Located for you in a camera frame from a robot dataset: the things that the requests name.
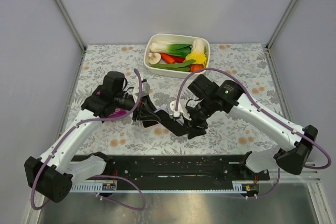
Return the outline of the lilac phone case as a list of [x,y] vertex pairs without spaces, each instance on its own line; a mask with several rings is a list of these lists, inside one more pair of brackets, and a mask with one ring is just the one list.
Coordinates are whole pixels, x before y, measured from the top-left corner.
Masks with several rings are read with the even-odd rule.
[[174,120],[178,122],[180,125],[183,125],[184,122],[181,118],[174,118],[173,115],[170,115],[171,109],[167,105],[159,107],[158,109],[155,110],[154,113],[162,114],[163,112],[166,114],[168,119]]

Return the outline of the black phone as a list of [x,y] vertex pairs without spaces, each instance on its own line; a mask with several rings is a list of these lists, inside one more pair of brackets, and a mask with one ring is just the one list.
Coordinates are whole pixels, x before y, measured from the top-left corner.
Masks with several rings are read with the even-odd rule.
[[174,135],[183,136],[187,134],[187,128],[184,124],[176,119],[170,118],[170,115],[165,110],[157,110],[155,115],[160,118],[159,123]]

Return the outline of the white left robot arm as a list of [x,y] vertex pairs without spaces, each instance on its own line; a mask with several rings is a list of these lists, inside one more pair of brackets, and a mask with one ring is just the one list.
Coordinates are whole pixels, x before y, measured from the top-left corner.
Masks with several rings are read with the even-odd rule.
[[127,80],[121,72],[110,71],[103,83],[88,96],[81,109],[59,139],[38,158],[29,157],[24,169],[29,187],[30,202],[39,192],[53,202],[62,201],[72,186],[101,175],[111,175],[112,159],[97,152],[86,160],[72,163],[85,140],[104,122],[117,121],[133,115],[134,120],[147,121],[155,109],[149,102],[150,85],[134,71],[138,83],[132,93],[126,90]]

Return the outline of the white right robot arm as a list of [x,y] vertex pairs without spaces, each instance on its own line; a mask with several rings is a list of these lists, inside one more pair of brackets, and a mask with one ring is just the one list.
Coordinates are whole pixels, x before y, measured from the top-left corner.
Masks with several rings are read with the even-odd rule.
[[316,140],[317,128],[292,123],[256,101],[251,102],[241,86],[231,80],[217,85],[201,74],[188,89],[200,99],[195,107],[186,108],[191,119],[188,138],[205,133],[206,121],[215,112],[225,112],[245,120],[277,143],[274,148],[246,153],[241,161],[243,166],[254,173],[281,168],[293,175],[301,174]]

